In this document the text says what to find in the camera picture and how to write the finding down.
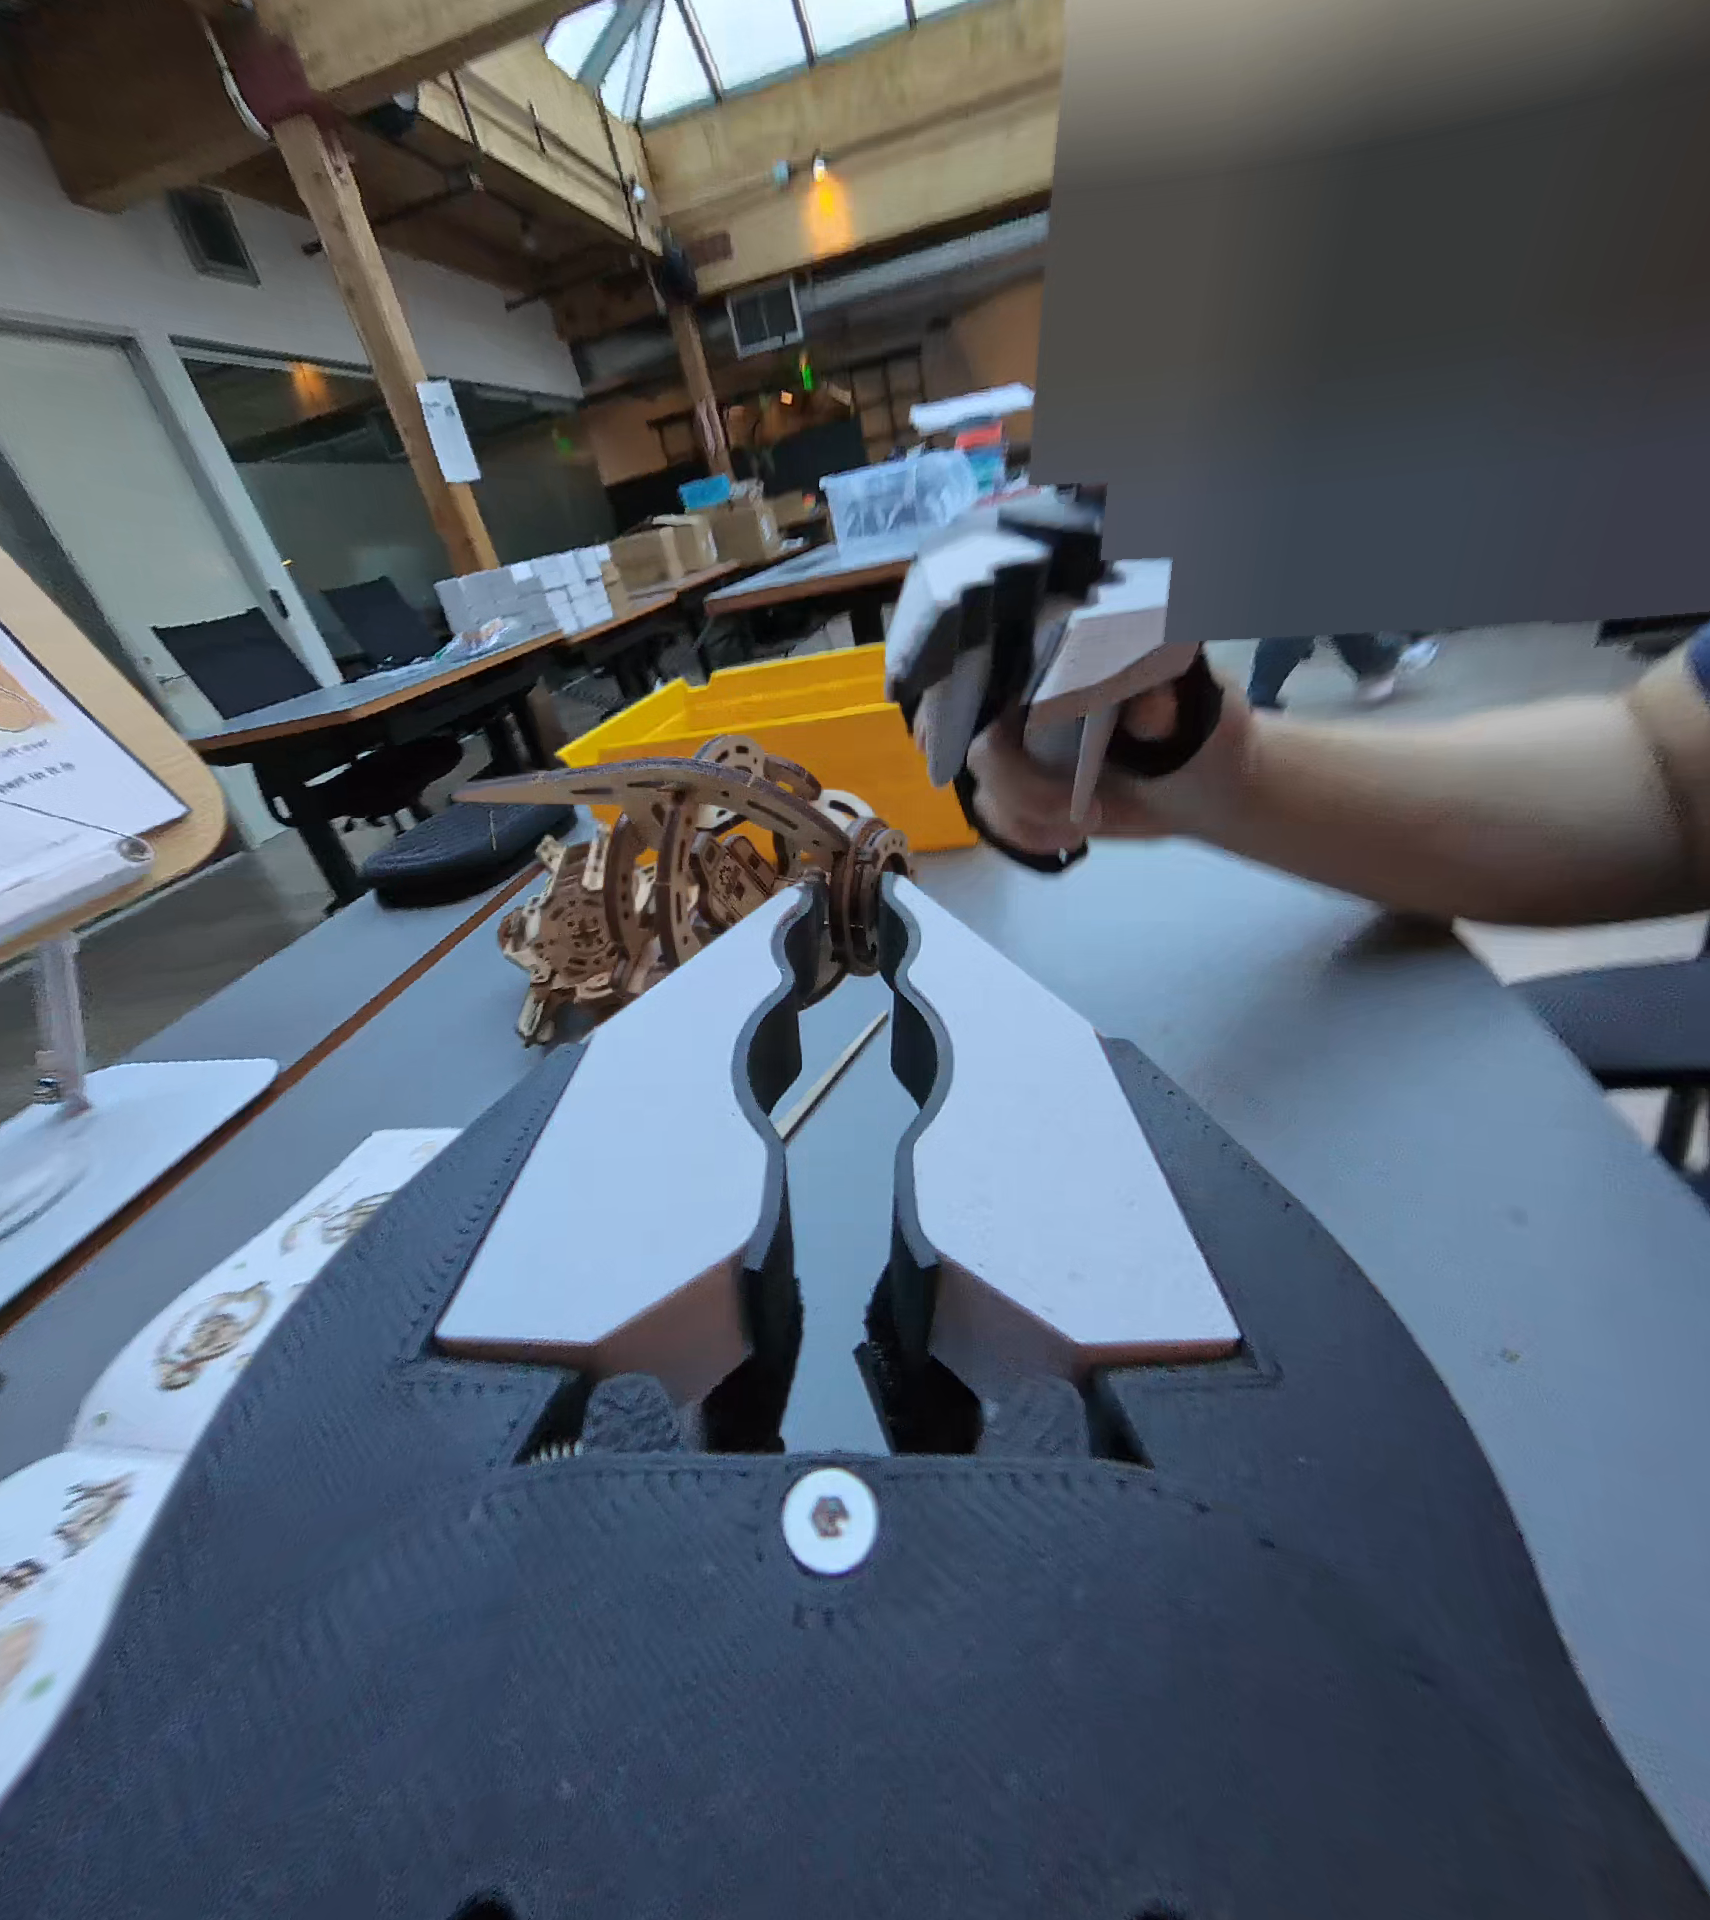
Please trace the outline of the black mesh chair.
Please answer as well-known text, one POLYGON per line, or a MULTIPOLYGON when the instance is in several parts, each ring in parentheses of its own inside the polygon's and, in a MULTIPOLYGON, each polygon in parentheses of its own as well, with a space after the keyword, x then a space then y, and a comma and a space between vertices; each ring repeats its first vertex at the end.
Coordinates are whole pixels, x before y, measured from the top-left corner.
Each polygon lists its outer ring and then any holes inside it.
POLYGON ((372 851, 358 880, 383 907, 445 907, 502 889, 540 862, 547 841, 570 846, 580 830, 573 804, 451 803, 372 851))

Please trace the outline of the paper notice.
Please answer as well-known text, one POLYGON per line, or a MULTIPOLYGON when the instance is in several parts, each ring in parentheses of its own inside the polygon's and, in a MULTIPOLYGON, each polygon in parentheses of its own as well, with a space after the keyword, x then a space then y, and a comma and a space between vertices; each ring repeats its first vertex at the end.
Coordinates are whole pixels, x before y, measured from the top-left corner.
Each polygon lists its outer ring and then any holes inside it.
POLYGON ((475 485, 480 481, 480 461, 473 449, 455 385, 443 377, 426 377, 415 385, 415 393, 438 474, 451 485, 475 485))

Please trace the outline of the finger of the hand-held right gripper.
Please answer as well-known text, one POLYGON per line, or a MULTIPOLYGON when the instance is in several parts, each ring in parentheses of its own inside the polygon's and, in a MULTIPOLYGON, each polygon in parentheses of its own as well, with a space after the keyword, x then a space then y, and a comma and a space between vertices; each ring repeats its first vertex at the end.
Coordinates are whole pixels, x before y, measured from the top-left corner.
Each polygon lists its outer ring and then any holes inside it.
POLYGON ((1008 714, 1020 714, 1020 672, 998 662, 994 651, 962 651, 920 696, 920 751, 930 786, 951 787, 973 744, 1008 714))
POLYGON ((965 654, 987 650, 990 694, 1027 692, 1051 543, 1026 526, 946 526, 910 564, 887 632, 887 692, 915 722, 965 654))

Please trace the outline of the wooden post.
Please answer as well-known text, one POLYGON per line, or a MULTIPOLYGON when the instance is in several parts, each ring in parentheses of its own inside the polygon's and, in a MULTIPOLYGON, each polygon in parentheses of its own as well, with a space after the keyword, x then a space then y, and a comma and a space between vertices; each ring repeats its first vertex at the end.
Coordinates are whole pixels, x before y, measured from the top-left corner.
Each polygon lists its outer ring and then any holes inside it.
POLYGON ((495 569, 497 546, 475 485, 451 485, 436 470, 415 393, 430 374, 368 214, 340 112, 326 106, 297 53, 271 33, 250 3, 221 3, 203 30, 221 56, 236 112, 264 130, 283 157, 452 574, 495 569))

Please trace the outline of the person's right forearm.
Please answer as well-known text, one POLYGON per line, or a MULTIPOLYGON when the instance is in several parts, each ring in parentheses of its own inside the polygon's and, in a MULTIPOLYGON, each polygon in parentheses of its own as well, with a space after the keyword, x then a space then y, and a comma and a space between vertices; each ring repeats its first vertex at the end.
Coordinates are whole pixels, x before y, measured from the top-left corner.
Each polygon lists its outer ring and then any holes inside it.
POLYGON ((1424 920, 1577 926, 1710 907, 1684 660, 1622 694, 1431 728, 1245 729, 1214 844, 1424 920))

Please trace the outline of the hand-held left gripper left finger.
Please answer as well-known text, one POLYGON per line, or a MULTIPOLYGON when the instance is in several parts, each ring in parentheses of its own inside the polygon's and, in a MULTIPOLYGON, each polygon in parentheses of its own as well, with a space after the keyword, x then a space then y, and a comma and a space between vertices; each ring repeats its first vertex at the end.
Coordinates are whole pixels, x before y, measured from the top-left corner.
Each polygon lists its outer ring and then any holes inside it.
POLYGON ((773 1106, 804 1069, 816 891, 785 889, 584 1047, 436 1323, 455 1357, 644 1374, 674 1405, 737 1377, 784 1405, 804 1303, 773 1106))

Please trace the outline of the black office chair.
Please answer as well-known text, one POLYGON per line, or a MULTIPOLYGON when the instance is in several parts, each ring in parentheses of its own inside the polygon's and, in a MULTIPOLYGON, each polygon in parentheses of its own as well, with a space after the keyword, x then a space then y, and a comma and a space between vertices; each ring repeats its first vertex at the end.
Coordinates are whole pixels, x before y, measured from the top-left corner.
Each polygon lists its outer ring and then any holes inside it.
POLYGON ((153 636, 223 722, 322 692, 258 607, 157 628, 153 636))
POLYGON ((389 578, 322 589, 321 604, 344 676, 434 660, 448 639, 389 578))
POLYGON ((1664 1094, 1659 1155, 1688 1172, 1710 1151, 1710 920, 1681 963, 1622 963, 1517 984, 1523 1001, 1607 1094, 1664 1094))

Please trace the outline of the stack of white boxes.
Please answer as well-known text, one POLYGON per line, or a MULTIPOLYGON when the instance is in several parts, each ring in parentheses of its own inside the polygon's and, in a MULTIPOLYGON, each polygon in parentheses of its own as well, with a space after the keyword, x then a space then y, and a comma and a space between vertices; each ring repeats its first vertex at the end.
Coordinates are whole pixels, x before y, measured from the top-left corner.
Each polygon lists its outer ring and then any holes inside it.
POLYGON ((634 610, 606 543, 445 578, 436 603, 455 639, 579 636, 634 610))

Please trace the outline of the thin wooden stick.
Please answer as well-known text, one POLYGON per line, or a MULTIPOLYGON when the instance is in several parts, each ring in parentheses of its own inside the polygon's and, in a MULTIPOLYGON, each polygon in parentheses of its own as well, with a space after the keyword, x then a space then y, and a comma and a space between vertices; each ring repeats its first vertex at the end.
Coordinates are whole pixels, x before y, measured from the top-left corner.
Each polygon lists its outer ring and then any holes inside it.
POLYGON ((784 1144, 808 1123, 819 1105, 838 1090, 851 1069, 867 1054, 867 1048, 887 1031, 892 1016, 887 1011, 870 1016, 870 1022, 842 1047, 829 1069, 773 1119, 773 1126, 784 1144))

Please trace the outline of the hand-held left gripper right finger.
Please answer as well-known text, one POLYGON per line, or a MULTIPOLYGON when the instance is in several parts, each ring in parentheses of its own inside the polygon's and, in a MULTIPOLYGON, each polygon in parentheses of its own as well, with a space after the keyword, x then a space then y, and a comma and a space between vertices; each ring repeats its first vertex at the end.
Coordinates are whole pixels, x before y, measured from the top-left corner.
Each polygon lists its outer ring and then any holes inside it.
POLYGON ((908 1362, 970 1387, 1241 1352, 1103 1036, 905 877, 878 902, 895 1151, 887 1298, 908 1362))

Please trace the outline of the small wooden model assembly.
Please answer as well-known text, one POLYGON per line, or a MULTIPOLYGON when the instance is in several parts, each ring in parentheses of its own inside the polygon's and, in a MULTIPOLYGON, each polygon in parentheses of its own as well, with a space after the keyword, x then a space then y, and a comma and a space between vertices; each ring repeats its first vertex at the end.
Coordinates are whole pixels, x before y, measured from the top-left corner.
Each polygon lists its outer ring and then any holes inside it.
POLYGON ((804 1005, 880 972, 884 880, 915 877, 901 830, 748 736, 717 736, 697 754, 480 779, 455 800, 611 809, 600 826, 629 816, 659 851, 654 912, 669 975, 784 891, 815 891, 826 933, 804 1005))

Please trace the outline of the person's right hand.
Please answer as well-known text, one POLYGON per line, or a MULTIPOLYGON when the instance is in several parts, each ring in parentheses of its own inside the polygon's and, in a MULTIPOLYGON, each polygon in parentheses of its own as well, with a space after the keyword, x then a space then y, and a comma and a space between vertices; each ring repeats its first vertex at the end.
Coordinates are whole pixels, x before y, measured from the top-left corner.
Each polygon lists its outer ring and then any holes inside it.
POLYGON ((1135 779, 1108 766, 1076 816, 1076 782, 1023 744, 1015 722, 999 722, 970 747, 977 832, 1034 859, 1076 859, 1092 841, 1210 841, 1245 807, 1256 769, 1256 715, 1237 689, 1223 692, 1210 739, 1164 779, 1135 779))

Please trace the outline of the yellow plastic bin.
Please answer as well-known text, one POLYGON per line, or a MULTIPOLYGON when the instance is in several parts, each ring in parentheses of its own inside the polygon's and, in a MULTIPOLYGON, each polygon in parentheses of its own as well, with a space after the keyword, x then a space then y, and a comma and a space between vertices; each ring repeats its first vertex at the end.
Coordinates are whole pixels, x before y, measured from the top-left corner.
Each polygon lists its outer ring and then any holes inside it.
POLYGON ((561 747, 584 769, 656 754, 695 754, 715 736, 748 736, 799 764, 826 787, 870 803, 908 834, 916 858, 974 846, 977 834, 887 696, 880 643, 720 669, 705 685, 674 680, 561 747))

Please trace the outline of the large wooden model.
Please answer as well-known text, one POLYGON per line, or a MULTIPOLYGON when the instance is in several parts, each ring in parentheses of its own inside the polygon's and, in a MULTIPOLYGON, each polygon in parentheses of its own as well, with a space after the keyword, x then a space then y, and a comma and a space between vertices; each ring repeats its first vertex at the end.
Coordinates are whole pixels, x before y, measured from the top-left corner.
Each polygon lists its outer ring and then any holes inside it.
POLYGON ((629 816, 580 844, 545 834, 534 858, 541 889, 497 926, 505 959, 527 976, 525 1047, 554 1043, 570 1011, 606 1022, 669 975, 654 912, 659 851, 629 816))

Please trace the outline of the grey desk with wooden edge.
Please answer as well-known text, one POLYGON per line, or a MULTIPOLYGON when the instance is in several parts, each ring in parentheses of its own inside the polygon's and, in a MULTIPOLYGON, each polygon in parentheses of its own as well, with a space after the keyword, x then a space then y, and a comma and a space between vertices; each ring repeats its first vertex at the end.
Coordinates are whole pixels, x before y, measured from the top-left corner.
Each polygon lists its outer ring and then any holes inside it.
POLYGON ((419 823, 430 793, 455 778, 468 739, 490 744, 486 778, 556 766, 541 725, 537 643, 505 660, 429 660, 334 689, 308 689, 247 707, 194 733, 190 747, 214 769, 244 769, 272 816, 297 832, 330 905, 365 897, 361 868, 340 826, 419 823))
POLYGON ((819 543, 717 589, 704 610, 708 618, 751 618, 784 607, 799 607, 812 618, 847 615, 855 643, 884 643, 890 610, 915 561, 916 543, 905 533, 819 543))

